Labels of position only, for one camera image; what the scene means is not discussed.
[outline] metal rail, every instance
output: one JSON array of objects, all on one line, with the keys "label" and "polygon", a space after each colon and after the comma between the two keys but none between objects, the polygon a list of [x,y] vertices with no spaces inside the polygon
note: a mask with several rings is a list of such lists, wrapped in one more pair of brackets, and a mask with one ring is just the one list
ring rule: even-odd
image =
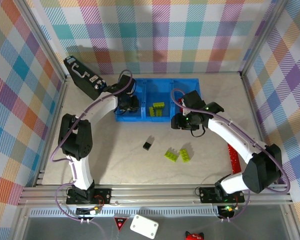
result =
[{"label": "metal rail", "polygon": [[[141,185],[97,185],[97,188],[112,189],[109,207],[190,207],[190,206],[225,206],[227,203],[200,203],[195,194],[196,187],[214,187],[212,184],[141,184]],[[23,189],[18,206],[51,207],[55,205],[54,196],[58,185],[39,185]],[[285,184],[273,185],[278,191],[286,188]],[[64,204],[66,189],[58,192],[57,199]],[[273,193],[264,190],[260,194],[251,193],[251,205],[289,205],[292,204],[289,193]],[[82,205],[69,205],[69,207],[82,207]]]}]

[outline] red object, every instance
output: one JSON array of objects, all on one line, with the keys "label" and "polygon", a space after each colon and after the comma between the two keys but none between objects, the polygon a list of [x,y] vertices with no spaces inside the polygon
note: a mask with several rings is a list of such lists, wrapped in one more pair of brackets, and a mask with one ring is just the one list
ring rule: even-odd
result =
[{"label": "red object", "polygon": [[190,232],[186,231],[185,236],[186,236],[185,240],[189,240],[189,239],[205,240],[204,234],[202,232],[199,234],[196,234],[196,233],[190,233]]},{"label": "red object", "polygon": [[125,222],[127,221],[127,217],[114,217],[115,224],[118,228],[118,231],[120,232],[121,228],[125,225]]},{"label": "red object", "polygon": [[240,173],[241,172],[241,166],[240,166],[239,156],[238,156],[237,151],[229,144],[228,144],[228,150],[229,150],[229,155],[230,155],[233,174]]},{"label": "red object", "polygon": [[[182,98],[178,99],[178,103],[180,103],[182,105]],[[180,113],[183,113],[184,109],[182,107],[180,107]]]}]

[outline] table surface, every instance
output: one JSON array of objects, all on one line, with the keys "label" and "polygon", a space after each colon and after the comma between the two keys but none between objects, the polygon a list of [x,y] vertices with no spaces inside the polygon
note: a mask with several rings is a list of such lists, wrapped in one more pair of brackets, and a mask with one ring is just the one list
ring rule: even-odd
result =
[{"label": "table surface", "polygon": [[[118,80],[118,75],[102,77],[108,85]],[[258,139],[252,110],[238,73],[135,74],[133,77],[199,79],[202,99],[206,103],[218,103],[238,125]],[[61,116],[66,113],[79,115],[91,102],[70,80]],[[59,129],[60,121],[51,152],[57,146]],[[169,122],[117,122],[114,113],[110,112],[96,124],[92,134],[89,165],[96,184],[214,184],[232,173],[227,143],[210,130],[195,138],[189,131],[171,129]],[[149,137],[153,144],[147,151],[143,144]],[[182,148],[189,153],[189,162],[184,163],[181,157],[176,162],[164,157],[167,150],[179,152]],[[56,158],[63,157],[59,150]],[[43,184],[71,181],[68,161],[47,163]]]}]

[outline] lego brick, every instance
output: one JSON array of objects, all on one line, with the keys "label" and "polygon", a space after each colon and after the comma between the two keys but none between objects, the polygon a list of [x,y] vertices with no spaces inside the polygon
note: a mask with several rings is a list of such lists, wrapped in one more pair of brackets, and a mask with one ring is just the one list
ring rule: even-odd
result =
[{"label": "lego brick", "polygon": [[156,117],[161,117],[162,116],[162,109],[156,109],[155,110],[155,116]]},{"label": "lego brick", "polygon": [[164,102],[154,102],[153,103],[153,108],[154,109],[163,109],[165,107]]},{"label": "lego brick", "polygon": [[148,143],[147,141],[143,144],[143,148],[144,148],[145,150],[149,150],[150,147],[151,147],[151,144]]},{"label": "lego brick", "polygon": [[149,113],[150,113],[150,116],[151,117],[154,117],[155,116],[155,110],[154,110],[154,108],[151,106],[151,107],[149,107]]},{"label": "lego brick", "polygon": [[178,156],[173,154],[172,152],[166,151],[165,155],[164,155],[167,159],[170,159],[173,162],[176,162],[178,159]]},{"label": "lego brick", "polygon": [[180,150],[180,155],[181,155],[182,160],[183,160],[184,163],[190,161],[190,158],[189,158],[189,155],[188,155],[188,152],[187,152],[186,149],[181,149],[181,150]]}]

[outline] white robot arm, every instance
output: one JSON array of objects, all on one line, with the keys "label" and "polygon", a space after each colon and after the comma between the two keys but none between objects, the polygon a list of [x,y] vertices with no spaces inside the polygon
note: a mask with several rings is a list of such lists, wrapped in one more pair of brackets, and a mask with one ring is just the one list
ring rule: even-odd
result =
[{"label": "white robot arm", "polygon": [[[103,97],[110,95],[110,92],[103,92],[101,95],[95,100],[102,99]],[[99,122],[107,113],[114,111],[118,106],[118,97],[110,96],[99,102],[95,105],[87,114],[82,118],[82,121],[88,121],[91,125],[91,132],[94,132],[94,127],[96,123]],[[87,190],[93,184],[93,178],[90,173],[89,168],[89,155],[86,157],[77,160],[76,157],[71,155],[66,155],[68,159],[71,159],[70,165],[74,165],[71,167],[73,179],[76,180],[74,185],[76,188]]]},{"label": "white robot arm", "polygon": [[[212,113],[223,115],[224,118],[231,121],[230,118],[226,117],[223,108],[217,103],[212,102],[205,104],[200,96],[196,95],[198,93],[196,91],[194,92],[187,93],[183,96],[186,107],[197,107],[195,109],[199,109],[198,106],[201,105],[204,106],[204,109],[209,109]],[[95,101],[110,94],[110,92],[102,92]],[[95,188],[88,162],[89,153],[93,144],[93,127],[107,113],[115,110],[118,107],[118,104],[118,97],[114,95],[96,104],[95,107],[80,120],[77,127],[77,133],[71,133],[67,139],[68,142],[66,141],[61,147],[62,151],[66,154],[66,157],[72,160],[69,164],[74,165],[74,167],[71,168],[73,179],[75,180],[72,188],[79,196],[87,201],[91,200],[93,197]],[[74,115],[66,114],[63,116],[59,135],[60,140],[65,133],[68,132],[71,124],[73,124],[75,120]],[[244,190],[260,193],[264,188],[268,187],[281,177],[281,172],[267,155],[241,138],[241,136],[239,136],[228,124],[211,116],[207,116],[206,114],[196,112],[190,112],[185,116],[183,116],[182,113],[177,113],[171,119],[171,127],[173,129],[181,128],[183,130],[197,130],[199,129],[200,124],[215,132],[229,143],[247,164],[244,172],[225,176],[215,183],[215,192],[220,199]],[[281,151],[276,145],[273,144],[267,146],[264,142],[258,142],[258,144],[274,156],[276,160],[279,162],[281,161]]]},{"label": "white robot arm", "polygon": [[[197,91],[192,91],[182,97],[182,102],[185,107],[194,110],[203,110],[223,117],[230,123],[232,120],[224,113],[224,109],[215,102],[206,104]],[[215,183],[215,192],[222,200],[230,194],[251,190],[254,193],[260,193],[263,189],[275,182],[281,177],[281,171],[276,164],[264,153],[265,150],[275,158],[279,164],[282,164],[281,150],[273,144],[267,146],[264,142],[259,141],[258,145],[261,149],[255,147],[250,142],[244,140],[236,131],[233,130],[231,124],[226,124],[224,121],[213,117],[211,114],[191,111],[183,116],[182,113],[177,113],[171,119],[171,128],[195,131],[202,127],[210,129],[218,134],[228,144],[230,144],[247,164],[244,172],[237,174],[229,174]]]}]

